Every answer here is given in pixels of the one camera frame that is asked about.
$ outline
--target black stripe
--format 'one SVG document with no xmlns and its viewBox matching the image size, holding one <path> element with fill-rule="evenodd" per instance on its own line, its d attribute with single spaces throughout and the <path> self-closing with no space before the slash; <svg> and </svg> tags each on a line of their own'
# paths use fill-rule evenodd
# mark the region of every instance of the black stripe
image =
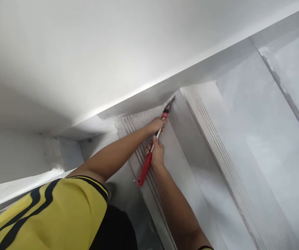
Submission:
<svg viewBox="0 0 299 250">
<path fill-rule="evenodd" d="M 87 183 L 89 183 L 90 185 L 92 185 L 103 196 L 103 198 L 105 199 L 106 202 L 108 201 L 108 195 L 107 195 L 107 193 L 104 192 L 104 190 L 98 184 L 96 184 L 95 182 L 93 182 L 91 180 L 88 180 L 86 178 L 81 178 L 81 177 L 74 177 L 72 179 L 81 179 L 81 180 L 86 181 Z"/>
<path fill-rule="evenodd" d="M 18 220 L 14 224 L 14 226 L 9 230 L 9 232 L 6 234 L 6 236 L 1 241 L 0 250 L 4 250 L 4 249 L 6 249 L 7 247 L 10 246 L 10 244 L 14 241 L 14 239 L 15 239 L 18 231 L 22 227 L 22 225 L 31 216 L 39 214 L 41 211 L 43 211 L 45 208 L 47 208 L 47 206 L 49 206 L 51 204 L 51 202 L 53 201 L 52 191 L 53 191 L 54 187 L 57 185 L 58 181 L 60 181 L 60 179 L 54 180 L 48 185 L 48 187 L 45 190 L 45 202 L 38 209 L 33 211 L 30 215 Z"/>
<path fill-rule="evenodd" d="M 71 176 L 71 177 L 68 177 L 68 178 L 74 178 L 74 177 L 87 177 L 87 178 L 89 178 L 89 179 L 91 179 L 91 180 L 93 180 L 93 181 L 96 181 L 97 183 L 101 184 L 101 186 L 102 186 L 106 191 L 108 191 L 102 183 L 100 183 L 99 181 L 95 180 L 95 179 L 92 178 L 92 177 L 89 177 L 89 176 L 86 176 L 86 175 L 75 175 L 75 176 Z"/>
<path fill-rule="evenodd" d="M 0 228 L 0 231 L 3 230 L 4 228 L 10 226 L 11 224 L 17 222 L 19 219 L 21 219 L 22 216 L 24 216 L 33 206 L 35 206 L 40 198 L 41 198 L 41 195 L 39 194 L 39 189 L 41 188 L 42 186 L 39 186 L 35 189 L 33 189 L 30 193 L 30 196 L 31 196 L 31 204 L 25 208 L 24 210 L 22 210 L 20 213 L 18 213 L 16 216 L 14 216 L 9 222 L 7 222 L 5 225 L 3 225 L 1 228 Z"/>
</svg>

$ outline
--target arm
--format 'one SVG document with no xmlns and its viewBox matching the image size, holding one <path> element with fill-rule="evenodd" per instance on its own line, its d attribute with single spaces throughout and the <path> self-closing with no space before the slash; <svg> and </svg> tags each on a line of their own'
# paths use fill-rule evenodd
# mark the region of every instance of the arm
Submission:
<svg viewBox="0 0 299 250">
<path fill-rule="evenodd" d="M 155 136 L 153 143 L 154 151 L 151 163 L 155 173 L 157 190 L 163 213 L 177 248 L 179 250 L 198 250 L 202 246 L 211 247 L 190 205 L 164 166 L 163 144 Z"/>
<path fill-rule="evenodd" d="M 168 121 L 168 119 L 161 120 L 161 118 L 156 117 L 147 126 L 107 145 L 67 177 L 86 175 L 105 183 L 125 164 L 142 141 L 158 131 Z"/>
</svg>

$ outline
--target person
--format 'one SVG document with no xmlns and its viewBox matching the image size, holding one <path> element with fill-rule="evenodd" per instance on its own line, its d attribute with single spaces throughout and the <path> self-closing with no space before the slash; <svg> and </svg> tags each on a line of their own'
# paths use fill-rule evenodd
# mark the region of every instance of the person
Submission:
<svg viewBox="0 0 299 250">
<path fill-rule="evenodd" d="M 104 183 L 148 136 L 168 119 L 100 150 L 62 179 L 33 189 L 0 215 L 1 249 L 137 249 L 125 212 L 107 204 Z M 164 165 L 164 146 L 154 136 L 152 167 L 169 229 L 179 250 L 212 249 L 187 200 Z"/>
</svg>

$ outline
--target hand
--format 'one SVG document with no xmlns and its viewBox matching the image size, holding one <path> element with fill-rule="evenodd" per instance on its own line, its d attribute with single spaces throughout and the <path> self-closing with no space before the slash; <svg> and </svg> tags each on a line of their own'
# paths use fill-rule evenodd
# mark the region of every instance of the hand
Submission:
<svg viewBox="0 0 299 250">
<path fill-rule="evenodd" d="M 150 133 L 153 134 L 162 127 L 162 131 L 164 131 L 164 125 L 168 122 L 169 119 L 162 120 L 161 117 L 155 117 L 146 127 L 149 129 Z"/>
<path fill-rule="evenodd" d="M 153 150 L 152 161 L 151 161 L 152 166 L 153 168 L 163 167 L 164 166 L 164 161 L 163 161 L 164 145 L 156 138 L 156 136 L 153 136 L 153 144 L 154 144 L 154 150 Z M 150 147 L 151 147 L 151 143 L 147 146 L 145 150 L 146 155 L 149 154 Z"/>
</svg>

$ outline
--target black shorts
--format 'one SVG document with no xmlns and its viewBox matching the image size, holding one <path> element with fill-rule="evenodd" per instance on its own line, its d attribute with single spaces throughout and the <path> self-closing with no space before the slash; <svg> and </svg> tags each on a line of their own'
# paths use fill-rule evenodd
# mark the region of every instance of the black shorts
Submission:
<svg viewBox="0 0 299 250">
<path fill-rule="evenodd" d="M 137 250 L 135 232 L 127 213 L 109 205 L 90 250 Z"/>
</svg>

